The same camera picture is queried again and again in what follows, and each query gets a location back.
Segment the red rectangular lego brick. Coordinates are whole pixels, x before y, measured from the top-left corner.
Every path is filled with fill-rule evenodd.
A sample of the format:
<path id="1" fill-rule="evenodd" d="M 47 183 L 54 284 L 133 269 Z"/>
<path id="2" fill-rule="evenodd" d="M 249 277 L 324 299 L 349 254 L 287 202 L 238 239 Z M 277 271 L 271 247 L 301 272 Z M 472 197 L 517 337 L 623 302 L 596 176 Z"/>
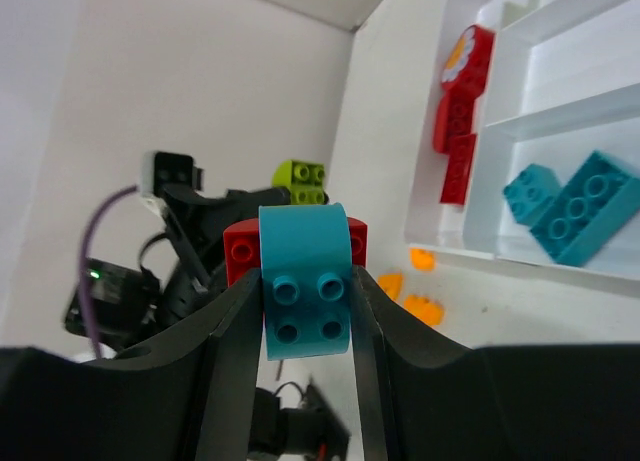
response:
<path id="1" fill-rule="evenodd" d="M 476 133 L 453 137 L 440 203 L 464 206 L 474 158 Z"/>

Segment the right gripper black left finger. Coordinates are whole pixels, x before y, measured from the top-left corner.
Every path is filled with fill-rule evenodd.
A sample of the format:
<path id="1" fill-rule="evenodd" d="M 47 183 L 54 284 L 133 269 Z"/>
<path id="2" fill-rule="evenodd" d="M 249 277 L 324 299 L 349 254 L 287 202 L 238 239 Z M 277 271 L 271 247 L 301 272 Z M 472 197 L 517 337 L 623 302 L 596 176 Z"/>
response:
<path id="1" fill-rule="evenodd" d="M 209 305 L 112 359 L 1 352 L 5 460 L 242 460 L 262 337 L 249 270 Z"/>

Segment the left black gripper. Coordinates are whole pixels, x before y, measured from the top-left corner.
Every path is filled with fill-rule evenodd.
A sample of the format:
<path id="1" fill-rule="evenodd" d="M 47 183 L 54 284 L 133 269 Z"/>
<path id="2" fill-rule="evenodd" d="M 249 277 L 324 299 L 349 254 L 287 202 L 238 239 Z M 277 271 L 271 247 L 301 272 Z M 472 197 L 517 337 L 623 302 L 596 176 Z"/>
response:
<path id="1" fill-rule="evenodd" d="M 90 258 L 87 280 L 99 341 L 123 351 L 177 324 L 226 291 L 223 233 L 232 224 L 255 218 L 261 206 L 290 203 L 285 187 L 229 190 L 205 198 L 188 187 L 168 185 L 161 218 L 163 231 L 148 238 L 131 269 Z M 143 265 L 146 252 L 167 240 L 178 257 L 165 286 Z"/>

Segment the red flower lego piece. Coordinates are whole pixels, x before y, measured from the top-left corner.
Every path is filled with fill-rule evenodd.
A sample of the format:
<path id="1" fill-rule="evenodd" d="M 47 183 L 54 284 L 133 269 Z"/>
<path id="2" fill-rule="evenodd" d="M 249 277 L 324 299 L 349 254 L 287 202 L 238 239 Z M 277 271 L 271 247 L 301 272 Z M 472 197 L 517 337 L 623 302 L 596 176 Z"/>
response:
<path id="1" fill-rule="evenodd" d="M 445 91 L 462 90 L 472 98 L 485 91 L 496 33 L 480 25 L 467 27 L 458 38 L 441 72 Z"/>

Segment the teal cloud lego piece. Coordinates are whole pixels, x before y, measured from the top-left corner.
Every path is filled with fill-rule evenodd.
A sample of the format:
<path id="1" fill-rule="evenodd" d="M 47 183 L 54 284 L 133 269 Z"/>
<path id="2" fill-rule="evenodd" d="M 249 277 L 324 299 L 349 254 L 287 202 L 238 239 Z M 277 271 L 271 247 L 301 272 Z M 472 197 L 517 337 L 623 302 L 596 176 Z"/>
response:
<path id="1" fill-rule="evenodd" d="M 345 353 L 352 249 L 343 206 L 261 207 L 258 222 L 267 358 Z"/>

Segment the green round lego piece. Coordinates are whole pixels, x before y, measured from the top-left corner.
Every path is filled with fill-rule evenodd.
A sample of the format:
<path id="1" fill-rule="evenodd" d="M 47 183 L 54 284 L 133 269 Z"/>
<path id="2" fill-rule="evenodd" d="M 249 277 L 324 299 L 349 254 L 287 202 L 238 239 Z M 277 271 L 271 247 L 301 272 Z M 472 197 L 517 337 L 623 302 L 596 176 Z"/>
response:
<path id="1" fill-rule="evenodd" d="M 324 205 L 328 196 L 324 190 L 323 164 L 289 159 L 280 164 L 272 176 L 274 187 L 286 187 L 292 205 Z"/>

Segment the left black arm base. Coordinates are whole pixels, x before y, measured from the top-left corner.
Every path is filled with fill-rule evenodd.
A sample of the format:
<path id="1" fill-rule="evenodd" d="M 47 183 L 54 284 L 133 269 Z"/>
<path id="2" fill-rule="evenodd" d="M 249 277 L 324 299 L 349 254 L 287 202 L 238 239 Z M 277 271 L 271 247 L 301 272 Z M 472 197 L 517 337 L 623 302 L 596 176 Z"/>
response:
<path id="1" fill-rule="evenodd" d="M 247 458 L 299 455 L 306 460 L 346 460 L 351 434 L 322 391 L 314 383 L 289 384 L 300 394 L 295 408 L 281 405 L 280 390 L 255 390 Z"/>

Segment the teal square lego brick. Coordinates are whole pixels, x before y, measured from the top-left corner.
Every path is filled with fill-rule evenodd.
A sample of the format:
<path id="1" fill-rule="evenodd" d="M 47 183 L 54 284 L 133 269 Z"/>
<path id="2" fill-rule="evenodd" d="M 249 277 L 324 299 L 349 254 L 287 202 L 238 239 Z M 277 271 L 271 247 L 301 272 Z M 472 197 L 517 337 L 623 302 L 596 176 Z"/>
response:
<path id="1" fill-rule="evenodd" d="M 532 226 L 561 190 L 553 170 L 530 164 L 503 188 L 503 197 L 517 224 Z"/>

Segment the orange lego cluster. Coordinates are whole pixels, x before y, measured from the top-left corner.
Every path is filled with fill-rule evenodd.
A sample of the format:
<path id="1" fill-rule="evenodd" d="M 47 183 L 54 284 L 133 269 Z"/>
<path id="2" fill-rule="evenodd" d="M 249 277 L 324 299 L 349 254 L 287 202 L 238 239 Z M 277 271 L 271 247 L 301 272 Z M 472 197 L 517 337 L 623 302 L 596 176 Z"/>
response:
<path id="1" fill-rule="evenodd" d="M 422 248 L 409 249 L 411 267 L 420 272 L 431 272 L 436 266 L 435 254 Z M 377 277 L 378 286 L 397 305 L 427 326 L 435 327 L 442 323 L 445 308 L 441 302 L 429 297 L 423 288 L 418 288 L 404 272 L 387 272 Z"/>

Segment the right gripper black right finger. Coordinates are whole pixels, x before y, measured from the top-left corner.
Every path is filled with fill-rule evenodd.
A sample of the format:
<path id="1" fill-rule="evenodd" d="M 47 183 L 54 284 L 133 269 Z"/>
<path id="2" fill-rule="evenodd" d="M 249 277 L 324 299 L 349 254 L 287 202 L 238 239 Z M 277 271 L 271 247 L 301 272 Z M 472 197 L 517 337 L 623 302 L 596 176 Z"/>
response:
<path id="1" fill-rule="evenodd" d="M 467 348 L 360 266 L 351 332 L 368 460 L 635 460 L 635 344 Z"/>

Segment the small red lego piece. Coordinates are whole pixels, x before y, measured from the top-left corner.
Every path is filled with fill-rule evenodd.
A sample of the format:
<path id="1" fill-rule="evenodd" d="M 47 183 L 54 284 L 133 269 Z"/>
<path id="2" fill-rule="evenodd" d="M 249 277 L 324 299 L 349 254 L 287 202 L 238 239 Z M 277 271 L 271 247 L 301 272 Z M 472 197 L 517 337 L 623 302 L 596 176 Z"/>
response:
<path id="1" fill-rule="evenodd" d="M 352 263 L 366 266 L 368 226 L 353 217 L 348 217 L 351 239 Z M 238 221 L 223 233 L 227 285 L 232 286 L 249 269 L 259 268 L 260 239 L 257 217 Z"/>

